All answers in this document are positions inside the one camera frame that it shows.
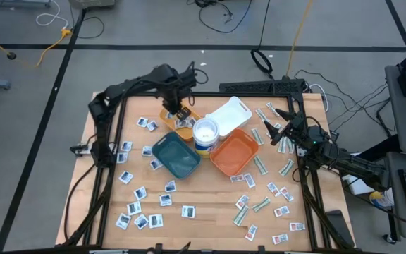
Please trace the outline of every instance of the white cable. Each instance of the white cable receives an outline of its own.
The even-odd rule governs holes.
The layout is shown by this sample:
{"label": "white cable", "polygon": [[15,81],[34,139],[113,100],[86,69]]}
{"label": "white cable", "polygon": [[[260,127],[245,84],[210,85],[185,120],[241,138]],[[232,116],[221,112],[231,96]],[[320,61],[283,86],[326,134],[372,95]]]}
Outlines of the white cable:
{"label": "white cable", "polygon": [[[55,3],[56,6],[57,6],[57,14],[56,14],[56,15],[53,15],[53,14],[49,14],[49,13],[42,13],[42,14],[38,15],[38,16],[35,18],[35,22],[36,22],[38,25],[47,26],[47,25],[51,25],[51,23],[53,23],[53,21],[58,18],[58,19],[61,19],[61,20],[65,21],[66,24],[65,24],[65,26],[63,27],[63,29],[66,29],[66,28],[68,27],[68,20],[66,20],[65,18],[59,17],[59,13],[61,12],[61,7],[56,3],[56,1],[54,1],[54,0],[51,0],[51,1],[52,1],[53,3]],[[52,18],[51,21],[49,21],[48,23],[40,23],[40,22],[39,22],[39,18],[42,17],[42,16],[50,16],[50,17],[53,17],[53,18]]]}
{"label": "white cable", "polygon": [[324,89],[319,84],[312,84],[312,85],[309,86],[309,88],[314,87],[314,86],[317,86],[322,91],[322,94],[325,97],[325,105],[326,105],[325,112],[328,112],[328,109],[329,109],[329,107],[328,107],[328,98],[327,98],[327,95],[325,94]]}

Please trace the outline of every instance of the desk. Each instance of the desk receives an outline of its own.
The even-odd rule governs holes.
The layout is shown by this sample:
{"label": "desk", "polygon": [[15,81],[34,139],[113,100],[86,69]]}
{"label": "desk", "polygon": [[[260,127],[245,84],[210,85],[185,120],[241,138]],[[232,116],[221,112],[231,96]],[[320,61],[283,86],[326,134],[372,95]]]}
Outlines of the desk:
{"label": "desk", "polygon": [[[206,113],[219,108],[228,100],[229,97],[196,97],[193,110],[204,116]],[[272,119],[272,123],[279,122],[284,125],[285,121],[277,119],[267,109],[266,103],[273,102],[275,107],[288,110],[286,99],[241,97],[241,100],[251,111],[262,108],[266,116]],[[328,130],[321,96],[319,94],[305,94],[304,106],[306,114],[317,118],[321,125]],[[127,163],[117,164],[115,176],[118,178],[124,170],[127,170],[134,175],[134,178],[128,185],[114,179],[103,248],[145,249],[154,246],[156,243],[162,243],[164,249],[181,249],[188,241],[191,241],[191,249],[257,250],[258,245],[264,245],[266,250],[310,250],[308,231],[291,232],[289,230],[289,222],[307,223],[300,185],[292,180],[292,172],[286,177],[282,177],[278,173],[278,170],[285,165],[288,158],[296,161],[296,157],[295,155],[278,153],[277,147],[269,145],[268,142],[260,146],[258,155],[265,163],[269,173],[262,176],[253,161],[243,169],[243,173],[252,174],[256,187],[249,189],[245,182],[231,183],[229,177],[222,174],[208,159],[203,159],[198,169],[187,179],[176,180],[178,191],[172,193],[173,205],[160,207],[159,195],[164,193],[166,182],[174,179],[174,177],[163,167],[157,171],[152,171],[149,166],[152,158],[142,157],[141,155],[143,146],[153,145],[160,137],[171,131],[161,122],[159,118],[160,111],[161,100],[153,97],[130,97],[128,99],[121,141],[133,141],[133,149],[129,154]],[[155,120],[159,124],[159,128],[150,133],[147,129],[136,126],[136,122],[141,116]],[[266,128],[254,112],[252,118],[242,129],[250,133],[251,128],[257,128],[260,136],[267,141]],[[90,137],[93,132],[92,119],[88,116],[82,140],[87,140],[87,137]],[[90,157],[77,158],[70,186],[73,186],[92,163]],[[339,177],[324,170],[319,170],[318,175],[325,210],[341,210],[353,235]],[[273,197],[266,187],[267,183],[271,181],[278,187],[285,186],[288,188],[295,199],[292,202],[287,202],[281,195],[276,198]],[[70,203],[68,223],[68,232],[70,234],[79,226],[87,214],[93,183],[94,171],[76,188]],[[147,189],[147,197],[141,201],[142,213],[145,215],[162,214],[164,227],[158,229],[146,227],[139,231],[131,222],[126,231],[119,229],[115,226],[119,214],[122,212],[127,213],[126,205],[135,201],[133,191],[141,186],[145,186]],[[235,202],[242,194],[247,194],[250,197],[250,205],[260,202],[265,196],[270,197],[271,204],[258,213],[254,213],[250,209],[242,226],[236,226],[232,223],[234,216],[238,213]],[[182,205],[196,206],[195,219],[181,217]],[[284,205],[289,207],[291,213],[275,218],[273,210]],[[316,235],[317,242],[319,247],[322,247],[319,220],[315,215],[313,217],[314,227],[318,233]],[[99,215],[94,220],[90,243],[95,242],[95,231],[98,223]],[[253,242],[244,238],[251,224],[259,227]],[[288,234],[290,240],[275,246],[271,237],[278,234]],[[64,242],[63,222],[61,222],[56,242]]]}
{"label": "desk", "polygon": [[[391,185],[393,187],[394,208],[393,212],[397,216],[406,219],[406,197],[403,191],[400,177],[398,174],[399,169],[406,169],[406,155],[397,152],[389,152],[385,159],[386,167],[391,174]],[[406,237],[406,223],[395,221],[397,224],[397,239],[399,235]]]}
{"label": "desk", "polygon": [[358,155],[370,161],[385,157],[387,152],[406,152],[406,97],[403,96],[398,83],[399,68],[387,66],[385,73],[397,134]]}

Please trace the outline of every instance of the teal plastic tray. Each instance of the teal plastic tray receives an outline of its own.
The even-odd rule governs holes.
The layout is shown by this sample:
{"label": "teal plastic tray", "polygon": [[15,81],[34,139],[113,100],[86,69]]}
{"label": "teal plastic tray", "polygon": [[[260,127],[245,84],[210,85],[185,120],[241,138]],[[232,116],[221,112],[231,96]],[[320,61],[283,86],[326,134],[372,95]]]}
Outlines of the teal plastic tray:
{"label": "teal plastic tray", "polygon": [[176,132],[168,133],[154,144],[153,155],[178,179],[188,177],[201,161]]}

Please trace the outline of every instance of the wooden table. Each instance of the wooden table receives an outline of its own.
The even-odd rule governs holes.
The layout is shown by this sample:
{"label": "wooden table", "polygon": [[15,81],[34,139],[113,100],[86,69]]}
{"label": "wooden table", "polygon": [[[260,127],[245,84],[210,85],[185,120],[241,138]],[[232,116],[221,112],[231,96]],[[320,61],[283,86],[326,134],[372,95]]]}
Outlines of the wooden table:
{"label": "wooden table", "polygon": [[[228,99],[229,97],[196,97],[193,109],[201,116],[204,116],[219,108]],[[276,108],[288,110],[286,99],[241,97],[241,100],[253,112],[252,118],[242,128],[244,131],[251,133],[252,128],[257,128],[263,140],[268,140],[264,124],[258,115],[254,113],[257,108],[262,109],[266,116],[271,119],[272,124],[279,122],[281,125],[285,125],[282,118],[276,118],[267,109],[266,103],[273,102]],[[318,94],[304,94],[304,106],[306,114],[318,119],[323,128],[328,130],[321,96]],[[251,173],[256,187],[250,189],[246,182],[231,183],[229,177],[219,171],[209,159],[202,159],[202,163],[197,170],[187,179],[176,179],[178,191],[172,193],[173,205],[161,207],[159,205],[159,195],[165,193],[164,186],[166,182],[173,180],[174,177],[164,167],[153,171],[149,165],[152,157],[143,157],[141,155],[143,146],[154,145],[160,137],[171,131],[161,122],[159,118],[160,111],[160,99],[154,99],[153,97],[130,97],[128,99],[121,142],[124,140],[133,141],[133,149],[129,154],[128,161],[125,164],[117,164],[116,166],[103,248],[146,249],[156,243],[162,243],[164,249],[181,249],[188,241],[191,241],[191,249],[257,250],[258,245],[264,245],[266,250],[304,251],[311,249],[307,230],[289,230],[289,222],[307,223],[300,184],[292,180],[292,172],[286,177],[282,177],[278,173],[278,170],[285,165],[288,158],[296,162],[296,156],[277,152],[277,147],[271,146],[269,142],[261,145],[258,152],[269,173],[262,176],[253,161],[249,162],[242,171],[243,173]],[[159,128],[154,132],[149,132],[146,128],[136,126],[136,122],[141,116],[155,120],[159,124]],[[89,115],[82,140],[87,140],[92,134],[94,134],[94,125]],[[70,187],[92,163],[90,156],[77,158]],[[134,175],[128,185],[118,180],[118,177],[125,170]],[[95,171],[80,183],[73,195],[70,203],[69,234],[73,233],[88,212]],[[339,177],[324,169],[319,170],[318,174],[325,210],[341,210],[353,235]],[[271,181],[279,188],[285,186],[295,199],[288,202],[282,195],[275,198],[266,187]],[[126,205],[136,201],[133,191],[141,186],[145,186],[147,189],[147,197],[141,201],[142,213],[147,217],[151,214],[162,214],[164,227],[150,229],[147,226],[140,231],[133,224],[134,219],[138,216],[137,214],[133,216],[128,228],[124,231],[115,226],[115,223],[120,213],[128,214]],[[232,222],[234,216],[238,213],[235,203],[242,194],[247,194],[250,197],[250,207],[262,201],[266,196],[271,199],[271,204],[258,211],[258,213],[250,209],[242,225],[236,226]],[[181,207],[183,205],[196,206],[195,219],[181,217]],[[276,218],[273,210],[284,205],[289,207],[290,214]],[[322,247],[319,220],[314,213],[313,215],[318,245]],[[94,220],[91,243],[95,242],[98,224],[99,215]],[[258,230],[254,240],[248,241],[245,239],[245,234],[251,224],[258,226]],[[279,234],[288,234],[289,241],[274,245],[271,237]],[[63,219],[56,242],[64,242]]]}

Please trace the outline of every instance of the floor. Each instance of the floor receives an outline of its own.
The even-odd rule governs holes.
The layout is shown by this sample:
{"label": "floor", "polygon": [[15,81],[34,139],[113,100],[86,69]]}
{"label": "floor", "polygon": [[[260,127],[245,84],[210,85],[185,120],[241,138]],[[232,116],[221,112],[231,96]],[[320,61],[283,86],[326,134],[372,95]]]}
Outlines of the floor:
{"label": "floor", "polygon": [[[71,23],[68,2],[57,1],[60,16]],[[220,29],[232,29],[248,2],[226,2],[235,14],[234,20],[226,25],[223,9],[219,7],[205,9],[202,18]],[[355,100],[373,92],[385,83],[384,67],[396,65],[406,56],[405,36],[393,19],[389,3],[395,7],[406,31],[406,0],[314,0],[298,41],[303,47],[295,52],[290,75],[300,69],[322,73]],[[273,64],[276,77],[284,75],[289,48],[306,4],[306,0],[271,1],[262,44],[273,49],[264,53]],[[69,38],[47,53],[40,68],[9,61],[0,52],[0,78],[12,83],[10,90],[0,90],[0,230],[51,91],[57,93],[4,250],[53,246],[75,161],[68,148],[80,142],[92,92],[142,75],[162,63],[183,70],[195,61],[210,78],[206,85],[197,88],[200,91],[217,91],[219,83],[224,82],[265,80],[253,64],[249,50],[259,43],[266,5],[265,0],[253,0],[242,24],[230,34],[204,27],[198,20],[199,8],[185,4],[184,0],[118,1],[113,9],[90,11],[85,17],[101,18],[104,33],[95,39],[77,40],[57,91],[53,84]],[[36,24],[36,16],[43,12],[55,13],[56,6],[49,10],[0,7],[0,43],[14,51],[18,59],[36,63],[45,45],[60,37],[63,21],[55,20],[45,27]],[[73,12],[76,19],[79,11]],[[49,21],[43,18],[40,22]],[[97,20],[91,19],[83,23],[80,36],[96,35],[101,28]],[[342,97],[349,107],[354,104],[317,75],[301,72],[298,77],[310,84],[320,84],[328,94]],[[369,104],[386,98],[388,91],[384,90]],[[345,111],[335,97],[328,96],[328,103],[330,121]],[[374,115],[376,109],[377,106],[368,110]],[[389,105],[382,114],[393,128]],[[351,115],[336,119],[331,129]],[[363,111],[338,132],[338,144],[352,152],[365,150],[386,138]],[[346,198],[359,248],[382,253],[406,252],[406,239],[395,246],[381,239],[389,230],[385,214],[349,195]]]}

